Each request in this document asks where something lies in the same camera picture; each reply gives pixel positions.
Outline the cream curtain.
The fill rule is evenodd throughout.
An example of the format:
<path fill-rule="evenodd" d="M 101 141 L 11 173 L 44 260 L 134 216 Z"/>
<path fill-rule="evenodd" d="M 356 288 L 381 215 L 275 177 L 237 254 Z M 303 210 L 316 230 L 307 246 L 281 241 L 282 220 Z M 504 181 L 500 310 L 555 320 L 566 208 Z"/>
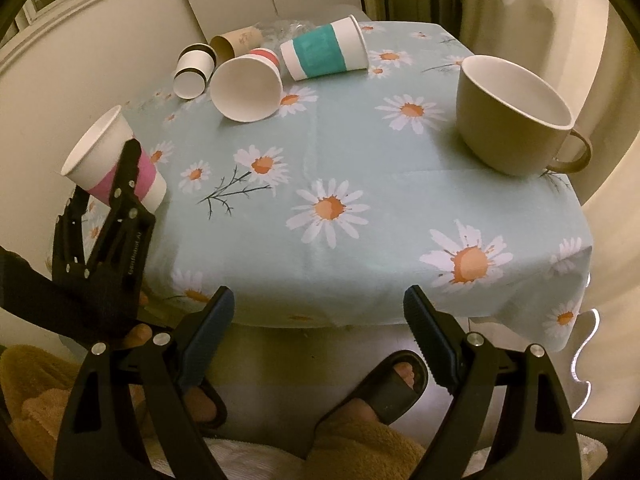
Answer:
<path fill-rule="evenodd" d="M 572 180 L 594 238 L 584 305 L 601 325 L 578 360 L 582 416 L 628 422 L 639 405 L 639 48 L 612 0 L 462 0 L 462 41 L 538 74 L 592 143 Z"/>

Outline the black left slipper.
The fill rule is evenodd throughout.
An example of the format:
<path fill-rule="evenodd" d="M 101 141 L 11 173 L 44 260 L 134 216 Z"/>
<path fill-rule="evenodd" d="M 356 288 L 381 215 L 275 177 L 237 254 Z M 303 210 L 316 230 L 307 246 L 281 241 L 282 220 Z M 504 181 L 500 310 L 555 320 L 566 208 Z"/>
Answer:
<path fill-rule="evenodd" d="M 129 390 L 142 437 L 154 437 L 155 429 L 142 385 L 130 385 Z M 215 437 L 217 429 L 226 422 L 228 416 L 224 401 L 215 389 L 209 384 L 205 388 L 191 386 L 186 389 L 183 400 L 198 431 L 204 437 Z"/>

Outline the black right slipper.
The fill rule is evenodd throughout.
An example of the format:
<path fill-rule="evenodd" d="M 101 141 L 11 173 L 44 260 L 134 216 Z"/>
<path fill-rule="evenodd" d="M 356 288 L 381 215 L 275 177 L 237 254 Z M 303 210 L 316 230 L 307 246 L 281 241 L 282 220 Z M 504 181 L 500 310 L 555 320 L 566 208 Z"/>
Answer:
<path fill-rule="evenodd" d="M 413 374 L 412 385 L 398 373 L 399 365 L 408 365 Z M 324 414 L 316 427 L 355 400 L 367 404 L 376 420 L 388 426 L 404 416 L 420 400 L 427 384 L 428 369 L 423 359 L 410 350 L 395 351 L 379 362 L 335 408 Z"/>

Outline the red striped white paper cup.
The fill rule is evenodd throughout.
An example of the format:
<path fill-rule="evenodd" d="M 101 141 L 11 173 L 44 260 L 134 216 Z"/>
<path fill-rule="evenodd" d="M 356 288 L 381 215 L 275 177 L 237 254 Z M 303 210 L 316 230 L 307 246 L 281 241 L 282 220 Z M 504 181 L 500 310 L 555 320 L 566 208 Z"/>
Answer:
<path fill-rule="evenodd" d="M 280 107 L 283 90 L 280 63 L 273 50 L 255 48 L 216 69 L 209 96 L 225 118 L 258 122 Z"/>

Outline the beige ceramic mug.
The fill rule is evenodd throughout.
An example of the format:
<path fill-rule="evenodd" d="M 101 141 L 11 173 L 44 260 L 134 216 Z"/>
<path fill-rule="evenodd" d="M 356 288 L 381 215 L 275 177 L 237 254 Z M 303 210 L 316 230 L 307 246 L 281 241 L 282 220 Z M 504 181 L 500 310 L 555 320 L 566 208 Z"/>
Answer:
<path fill-rule="evenodd" d="M 511 177 L 546 171 L 574 174 L 592 159 L 589 139 L 548 82 L 525 67 L 490 55 L 460 65 L 457 128 L 487 166 Z"/>

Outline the daisy print blue tablecloth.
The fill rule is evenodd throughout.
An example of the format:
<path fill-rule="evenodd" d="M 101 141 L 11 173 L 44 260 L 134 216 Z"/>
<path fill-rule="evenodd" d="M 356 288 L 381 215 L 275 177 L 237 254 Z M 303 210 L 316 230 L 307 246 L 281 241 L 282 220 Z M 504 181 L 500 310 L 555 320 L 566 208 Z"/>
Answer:
<path fill-rule="evenodd" d="M 418 285 L 439 310 L 561 350 L 593 244 L 570 180 L 499 174 L 468 149 L 454 126 L 468 50 L 440 26 L 363 31 L 370 68 L 286 80 L 260 122 L 179 99 L 168 77 L 122 103 L 167 184 L 150 312 L 200 310 L 224 285 L 240 324 L 397 324 Z"/>

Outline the pink sleeve paper cup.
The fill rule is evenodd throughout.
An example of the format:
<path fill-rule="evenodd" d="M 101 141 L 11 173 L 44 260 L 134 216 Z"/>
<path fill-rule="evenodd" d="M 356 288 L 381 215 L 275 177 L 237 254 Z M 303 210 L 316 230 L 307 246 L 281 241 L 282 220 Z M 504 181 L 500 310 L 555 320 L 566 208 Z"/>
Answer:
<path fill-rule="evenodd" d="M 134 138 L 134 130 L 122 114 L 120 105 L 105 112 L 79 139 L 61 168 L 63 177 L 108 204 L 117 163 L 125 143 Z M 167 184 L 145 150 L 138 162 L 134 194 L 149 212 L 157 211 Z"/>

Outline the teal sleeve paper cup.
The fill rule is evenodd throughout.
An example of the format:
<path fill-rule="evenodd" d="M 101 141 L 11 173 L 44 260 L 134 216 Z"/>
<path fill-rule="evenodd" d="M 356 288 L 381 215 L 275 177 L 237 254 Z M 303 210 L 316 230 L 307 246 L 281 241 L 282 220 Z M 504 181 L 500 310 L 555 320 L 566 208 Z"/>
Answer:
<path fill-rule="evenodd" d="M 367 70 L 370 65 L 363 32 L 352 14 L 285 41 L 280 52 L 296 81 Z"/>

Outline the brown kraft paper cup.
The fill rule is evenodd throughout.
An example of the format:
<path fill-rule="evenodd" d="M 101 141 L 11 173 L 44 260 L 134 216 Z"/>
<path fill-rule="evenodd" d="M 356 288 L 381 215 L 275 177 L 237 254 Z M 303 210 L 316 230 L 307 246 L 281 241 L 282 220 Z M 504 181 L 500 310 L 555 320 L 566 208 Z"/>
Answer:
<path fill-rule="evenodd" d="M 213 36 L 209 40 L 209 45 L 215 51 L 218 63 L 221 64 L 260 47 L 262 32 L 255 26 L 243 27 Z"/>

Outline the black banded white paper cup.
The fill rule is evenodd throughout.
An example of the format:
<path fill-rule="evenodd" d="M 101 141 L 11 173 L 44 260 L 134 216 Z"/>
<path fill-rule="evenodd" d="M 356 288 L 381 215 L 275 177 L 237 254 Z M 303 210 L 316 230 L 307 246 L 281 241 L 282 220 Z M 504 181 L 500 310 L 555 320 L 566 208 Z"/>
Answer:
<path fill-rule="evenodd" d="M 178 56 L 172 88 L 180 99 L 192 100 L 206 89 L 217 66 L 217 55 L 209 44 L 190 44 Z"/>

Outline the black slipper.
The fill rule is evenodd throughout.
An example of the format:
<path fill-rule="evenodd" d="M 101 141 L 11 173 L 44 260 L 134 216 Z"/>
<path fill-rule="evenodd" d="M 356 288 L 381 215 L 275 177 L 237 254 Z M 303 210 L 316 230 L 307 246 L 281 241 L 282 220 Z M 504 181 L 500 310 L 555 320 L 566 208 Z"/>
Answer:
<path fill-rule="evenodd" d="M 129 390 L 142 437 L 154 437 L 155 429 L 142 385 L 130 385 Z M 204 437 L 215 437 L 217 429 L 226 422 L 228 416 L 224 401 L 215 389 L 209 384 L 205 388 L 191 386 L 186 389 L 183 400 L 198 431 Z"/>
<path fill-rule="evenodd" d="M 412 385 L 398 373 L 399 365 L 408 365 L 413 374 Z M 335 408 L 324 414 L 316 427 L 355 400 L 367 404 L 376 420 L 388 426 L 404 416 L 420 400 L 427 384 L 428 369 L 423 359 L 410 350 L 395 351 L 379 362 Z"/>

